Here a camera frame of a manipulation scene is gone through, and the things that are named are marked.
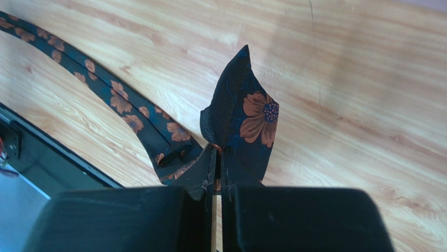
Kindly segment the black orange floral tie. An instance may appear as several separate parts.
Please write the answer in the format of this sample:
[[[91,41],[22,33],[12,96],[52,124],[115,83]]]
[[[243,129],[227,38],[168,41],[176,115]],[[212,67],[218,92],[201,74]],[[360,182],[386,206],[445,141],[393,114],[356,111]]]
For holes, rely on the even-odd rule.
[[[1,30],[49,56],[120,116],[143,144],[162,184],[174,184],[198,161],[203,149],[187,130],[76,47],[4,12]],[[234,163],[261,182],[274,144],[279,109],[256,79],[249,47],[244,46],[225,67],[210,105],[200,113],[200,130],[218,152],[234,151],[227,164]]]

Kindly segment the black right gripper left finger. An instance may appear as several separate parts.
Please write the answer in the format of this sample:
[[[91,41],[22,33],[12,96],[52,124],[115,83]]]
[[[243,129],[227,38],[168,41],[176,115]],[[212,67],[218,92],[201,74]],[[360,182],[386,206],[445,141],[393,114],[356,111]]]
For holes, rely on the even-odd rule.
[[[64,192],[40,213],[24,251],[214,251],[208,145],[170,186]]]

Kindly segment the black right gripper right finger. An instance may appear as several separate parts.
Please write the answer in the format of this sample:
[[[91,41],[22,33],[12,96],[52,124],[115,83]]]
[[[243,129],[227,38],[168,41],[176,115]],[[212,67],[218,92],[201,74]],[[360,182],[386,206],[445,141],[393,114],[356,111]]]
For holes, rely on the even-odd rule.
[[[221,154],[224,251],[393,251],[364,191],[264,186],[233,149]]]

